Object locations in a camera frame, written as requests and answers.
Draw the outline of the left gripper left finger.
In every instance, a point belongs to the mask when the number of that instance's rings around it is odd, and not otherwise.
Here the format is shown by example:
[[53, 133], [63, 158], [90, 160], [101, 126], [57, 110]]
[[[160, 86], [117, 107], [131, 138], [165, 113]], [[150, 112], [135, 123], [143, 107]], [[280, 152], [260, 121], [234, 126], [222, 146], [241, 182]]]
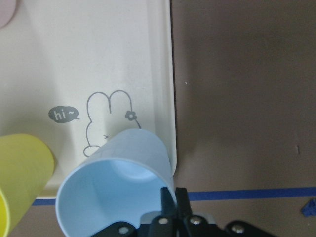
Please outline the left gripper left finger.
[[162, 216], [174, 216], [176, 215], [176, 204], [173, 197], [167, 187], [163, 187], [160, 190], [161, 199], [161, 214]]

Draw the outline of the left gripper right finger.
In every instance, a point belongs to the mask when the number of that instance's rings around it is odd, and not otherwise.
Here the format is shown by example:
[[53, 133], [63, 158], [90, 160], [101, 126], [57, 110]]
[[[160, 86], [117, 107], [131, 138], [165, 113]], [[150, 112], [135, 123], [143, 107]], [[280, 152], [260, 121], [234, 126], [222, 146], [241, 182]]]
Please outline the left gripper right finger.
[[177, 200], [178, 217], [188, 217], [193, 214], [189, 195], [186, 188], [176, 188], [175, 190]]

